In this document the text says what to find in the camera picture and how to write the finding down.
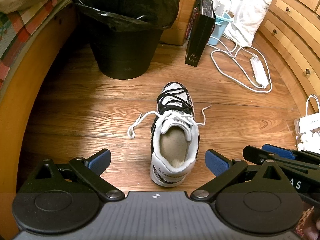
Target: bag handle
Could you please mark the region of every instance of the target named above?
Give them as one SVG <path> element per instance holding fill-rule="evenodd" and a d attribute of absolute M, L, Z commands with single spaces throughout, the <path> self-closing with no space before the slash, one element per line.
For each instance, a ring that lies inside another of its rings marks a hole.
<path fill-rule="evenodd" d="M 320 112 L 319 100 L 318 100 L 317 96 L 316 95 L 310 95 L 308 97 L 308 99 L 307 99 L 307 102 L 306 102 L 306 116 L 308 116 L 308 102 L 309 102 L 310 98 L 314 98 L 317 101 L 318 112 Z"/>

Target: floorboard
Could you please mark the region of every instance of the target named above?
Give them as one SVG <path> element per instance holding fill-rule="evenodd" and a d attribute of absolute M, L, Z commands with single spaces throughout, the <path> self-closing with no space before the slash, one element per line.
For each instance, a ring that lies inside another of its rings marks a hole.
<path fill-rule="evenodd" d="M 155 110 L 157 96 L 171 81 L 183 83 L 190 91 L 197 122 L 203 122 L 201 109 L 212 106 L 205 110 L 206 126 L 199 128 L 196 165 L 183 184 L 170 190 L 190 193 L 214 177 L 204 164 L 208 149 L 232 159 L 241 157 L 247 145 L 296 147 L 293 121 L 300 114 L 269 60 L 273 90 L 258 94 L 221 75 L 210 58 L 212 48 L 205 48 L 198 67 L 184 64 L 185 51 L 186 46 L 159 44 L 144 75 L 114 80 L 99 71 L 90 46 L 72 38 L 52 65 L 34 104 L 23 140 L 18 185 L 44 158 L 66 163 L 73 157 L 87 158 L 108 148 L 111 166 L 101 175 L 108 182 L 125 193 L 168 190 L 149 177 L 154 116 L 135 128 L 134 139 L 127 137 L 127 129 L 140 113 Z M 214 56 L 222 71 L 249 84 L 231 59 L 221 53 Z M 238 58 L 254 80 L 250 55 L 241 52 Z"/>

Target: screw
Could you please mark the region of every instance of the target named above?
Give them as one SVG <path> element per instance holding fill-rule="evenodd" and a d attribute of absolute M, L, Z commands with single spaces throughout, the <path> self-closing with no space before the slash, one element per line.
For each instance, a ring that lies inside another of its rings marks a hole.
<path fill-rule="evenodd" d="M 196 198 L 205 198 L 205 197 L 209 196 L 209 192 L 206 191 L 206 190 L 198 189 L 198 190 L 193 192 L 193 195 Z"/>
<path fill-rule="evenodd" d="M 109 190 L 107 192 L 107 197 L 109 197 L 109 198 L 119 198 L 119 197 L 121 197 L 121 195 L 122 195 L 122 192 L 117 189 Z"/>

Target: gray gripper base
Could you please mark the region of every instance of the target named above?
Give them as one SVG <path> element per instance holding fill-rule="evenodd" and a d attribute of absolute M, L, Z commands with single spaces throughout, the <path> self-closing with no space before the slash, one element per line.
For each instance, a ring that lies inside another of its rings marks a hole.
<path fill-rule="evenodd" d="M 107 203 L 85 227 L 59 236 L 21 232 L 16 240 L 298 240 L 292 232 L 257 237 L 228 228 L 209 204 L 188 199 L 178 192 L 129 192 L 119 202 Z"/>

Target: white plastic bag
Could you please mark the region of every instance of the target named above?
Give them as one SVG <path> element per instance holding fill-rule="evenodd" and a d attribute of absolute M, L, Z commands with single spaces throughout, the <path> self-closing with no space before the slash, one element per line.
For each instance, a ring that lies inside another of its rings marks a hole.
<path fill-rule="evenodd" d="M 224 34 L 240 46 L 251 46 L 254 35 L 263 21 L 272 0 L 240 0 L 233 23 Z"/>
<path fill-rule="evenodd" d="M 308 115 L 308 103 L 311 98 L 317 101 L 318 113 Z M 297 134 L 298 150 L 307 150 L 320 154 L 320 107 L 316 95 L 311 95 L 306 102 L 306 116 L 296 119 L 294 127 Z"/>

